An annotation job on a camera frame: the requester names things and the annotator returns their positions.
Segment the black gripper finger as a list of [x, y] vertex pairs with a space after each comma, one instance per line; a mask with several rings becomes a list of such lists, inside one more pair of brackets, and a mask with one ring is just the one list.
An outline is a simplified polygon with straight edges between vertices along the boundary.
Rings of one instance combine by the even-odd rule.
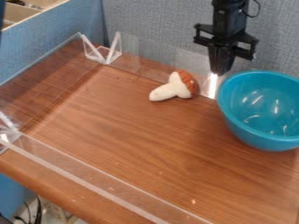
[[221, 48], [221, 58], [220, 58], [220, 74], [224, 74], [232, 68], [232, 64], [236, 58], [233, 48], [224, 46]]
[[220, 73], [220, 48], [209, 44], [208, 45], [208, 53], [209, 53], [209, 70], [214, 73]]

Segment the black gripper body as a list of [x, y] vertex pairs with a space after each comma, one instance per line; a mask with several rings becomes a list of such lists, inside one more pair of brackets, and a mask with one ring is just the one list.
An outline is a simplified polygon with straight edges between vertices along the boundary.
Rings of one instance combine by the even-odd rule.
[[193, 42], [201, 46], [214, 44], [216, 46], [231, 46], [233, 54], [244, 60], [253, 60], [256, 58], [256, 46], [259, 40], [247, 34], [244, 31], [233, 34], [229, 37], [216, 35], [210, 24], [196, 24], [193, 26], [196, 34]]

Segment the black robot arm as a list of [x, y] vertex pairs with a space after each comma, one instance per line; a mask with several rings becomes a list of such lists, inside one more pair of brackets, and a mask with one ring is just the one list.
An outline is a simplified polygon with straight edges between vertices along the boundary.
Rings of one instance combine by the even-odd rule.
[[212, 0], [212, 24], [196, 24], [193, 43], [208, 48], [209, 70], [221, 76], [235, 58], [253, 60], [259, 40], [247, 34], [249, 0]]

